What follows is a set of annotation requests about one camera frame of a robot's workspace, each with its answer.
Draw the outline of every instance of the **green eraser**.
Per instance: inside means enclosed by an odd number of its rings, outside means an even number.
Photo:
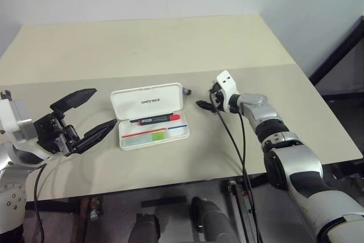
[[[153,142],[166,138],[166,136],[164,135],[164,132],[155,132],[155,133],[152,133],[151,135],[152,135]]]

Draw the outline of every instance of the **case lid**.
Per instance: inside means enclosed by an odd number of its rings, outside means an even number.
[[[168,114],[183,107],[180,83],[117,90],[110,94],[110,99],[119,120]]]

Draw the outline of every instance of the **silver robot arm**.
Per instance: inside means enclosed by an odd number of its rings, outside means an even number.
[[[266,96],[239,94],[228,71],[217,76],[210,92],[216,95],[218,108],[239,111],[249,120],[262,144],[269,182],[289,192],[317,242],[364,242],[364,208],[323,182],[318,157],[288,130]]]
[[[100,142],[114,127],[111,120],[79,138],[72,125],[66,125],[64,112],[85,103],[96,92],[83,89],[51,105],[52,113],[32,122],[25,104],[1,92],[1,134],[8,142],[0,144],[0,242],[19,242],[25,214],[25,182],[32,171],[55,157],[82,154]]]

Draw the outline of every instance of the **red line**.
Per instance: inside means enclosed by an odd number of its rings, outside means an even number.
[[[150,130],[150,131],[144,131],[144,132],[140,132],[140,133],[135,133],[135,134],[130,134],[130,135],[124,135],[124,136],[121,136],[121,137],[122,138],[132,137],[132,136],[136,136],[136,135],[141,135],[141,134],[146,134],[146,133],[152,133],[152,132],[161,131],[161,130],[167,130],[167,128],[160,128],[160,129],[155,129],[155,130]]]

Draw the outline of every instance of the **blue line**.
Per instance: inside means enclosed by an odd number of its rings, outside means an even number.
[[[174,128],[180,128],[180,127],[187,127],[187,125],[178,125],[178,126],[168,127],[167,129],[174,129]]]

